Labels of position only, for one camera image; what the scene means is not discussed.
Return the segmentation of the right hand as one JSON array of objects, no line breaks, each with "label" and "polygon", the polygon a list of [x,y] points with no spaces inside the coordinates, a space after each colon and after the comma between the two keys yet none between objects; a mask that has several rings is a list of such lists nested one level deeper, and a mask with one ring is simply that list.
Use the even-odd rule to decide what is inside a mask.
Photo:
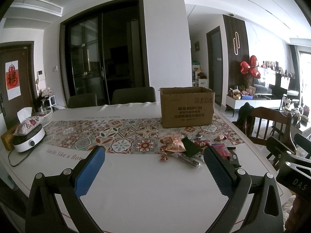
[{"label": "right hand", "polygon": [[285,222],[285,232],[310,232],[310,197],[296,195]]}]

